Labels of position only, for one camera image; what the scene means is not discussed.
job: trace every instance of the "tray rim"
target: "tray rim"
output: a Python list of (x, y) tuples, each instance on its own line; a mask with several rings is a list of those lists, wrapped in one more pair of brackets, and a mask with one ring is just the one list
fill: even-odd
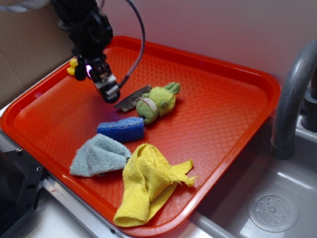
[[(126, 43), (129, 43), (129, 47), (125, 47), (131, 50), (138, 51), (140, 48), (140, 40), (126, 37), (126, 36), (116, 36), (114, 37), (112, 43), (107, 48), (112, 47), (125, 47)], [(228, 152), (228, 154), (223, 158), (222, 162), (216, 167), (215, 171), (206, 179), (206, 181), (202, 184), (202, 186), (197, 190), (195, 195), (189, 200), (189, 202), (185, 205), (185, 207), (181, 210), (179, 214), (177, 214), (172, 220), (161, 224), (156, 227), (133, 227), (133, 228), (119, 228), (124, 233), (137, 236), (137, 237), (151, 237), (165, 234), (172, 229), (180, 226), (183, 222), (187, 220), (187, 218), (191, 215), (191, 213), (195, 210), (195, 208), (199, 205), (200, 201), (206, 196), (208, 191), (210, 191), (216, 181), (220, 178), (220, 176), (226, 171), (226, 169), (232, 164), (235, 160), (235, 157), (242, 151), (242, 149), (247, 145), (247, 143), (251, 140), (253, 135), (258, 131), (258, 129), (262, 126), (262, 124), (266, 121), (266, 119), (271, 115), (274, 109), (277, 106), (281, 87), (278, 82), (272, 77), (270, 74), (266, 72), (262, 72), (259, 70), (251, 69), (245, 66), (237, 65), (234, 63), (226, 62), (219, 59), (213, 59), (210, 57), (202, 56), (195, 53), (189, 53), (183, 50), (178, 50), (175, 48), (158, 45), (156, 43), (146, 42), (145, 54), (154, 55), (155, 57), (162, 58), (168, 61), (173, 61), (180, 63), (185, 66), (194, 67), (197, 69), (201, 69), (210, 73), (217, 74), (218, 71), (227, 70), (227, 74), (235, 74), (235, 75), (243, 75), (240, 78), (234, 78), (234, 80), (242, 81), (251, 85), (254, 85), (260, 89), (262, 89), (267, 96), (267, 105), (256, 118), (255, 121), (250, 125), (247, 131), (240, 137), (234, 147)], [(52, 88), (54, 85), (62, 81), (67, 75), (67, 71), (64, 70), (68, 67), (69, 61), (65, 62), (62, 66), (60, 66), (57, 70), (53, 71), (51, 74), (46, 76), (42, 81), (31, 87), (21, 96), (19, 96), (16, 100), (14, 100), (11, 105), (4, 111), (2, 117), (0, 118), (0, 127), (2, 130), (13, 140), (20, 141), (18, 144), (24, 147), (30, 147), (29, 141), (27, 138), (23, 138), (23, 136), (19, 135), (14, 129), (10, 126), (13, 125), (15, 117), (19, 114), (19, 112), (27, 107), (30, 103), (37, 99), (35, 97), (36, 92), (41, 89), (41, 92), (45, 93), (47, 90)], [(30, 154), (32, 154), (35, 158), (45, 157), (40, 150), (36, 148), (32, 150), (28, 150)], [(58, 168), (50, 169), (52, 174), (58, 172)], [(58, 178), (63, 184), (67, 187), (70, 186), (70, 181), (68, 178)], [(95, 197), (83, 189), (79, 185), (75, 185), (71, 182), (72, 190), (76, 194), (85, 193), (86, 202), (91, 205), (94, 204)]]

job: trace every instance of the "purple light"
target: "purple light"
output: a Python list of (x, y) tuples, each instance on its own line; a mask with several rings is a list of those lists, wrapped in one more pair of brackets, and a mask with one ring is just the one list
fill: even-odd
[(91, 78), (89, 72), (90, 72), (90, 70), (92, 70), (92, 69), (93, 69), (93, 68), (91, 68), (90, 65), (86, 65), (86, 72), (87, 72), (87, 75), (88, 75), (89, 78)]

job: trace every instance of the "blue sponge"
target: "blue sponge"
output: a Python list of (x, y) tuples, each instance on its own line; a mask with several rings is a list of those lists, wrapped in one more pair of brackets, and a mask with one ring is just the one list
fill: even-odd
[(97, 133), (108, 136), (120, 143), (142, 139), (144, 136), (143, 119), (131, 117), (118, 122), (103, 122), (97, 127)]

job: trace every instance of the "cardboard box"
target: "cardboard box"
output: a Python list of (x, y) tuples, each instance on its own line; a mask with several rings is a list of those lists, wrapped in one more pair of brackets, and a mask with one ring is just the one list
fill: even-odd
[(72, 57), (73, 44), (58, 21), (51, 4), (0, 11), (0, 108)]

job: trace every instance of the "yellow rubber duck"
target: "yellow rubber duck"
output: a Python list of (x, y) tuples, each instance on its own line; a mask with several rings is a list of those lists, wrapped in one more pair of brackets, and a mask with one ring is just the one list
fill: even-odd
[(75, 75), (75, 68), (78, 65), (77, 59), (76, 58), (71, 59), (70, 62), (69, 62), (69, 65), (70, 65), (70, 67), (67, 68), (67, 72), (70, 75)]

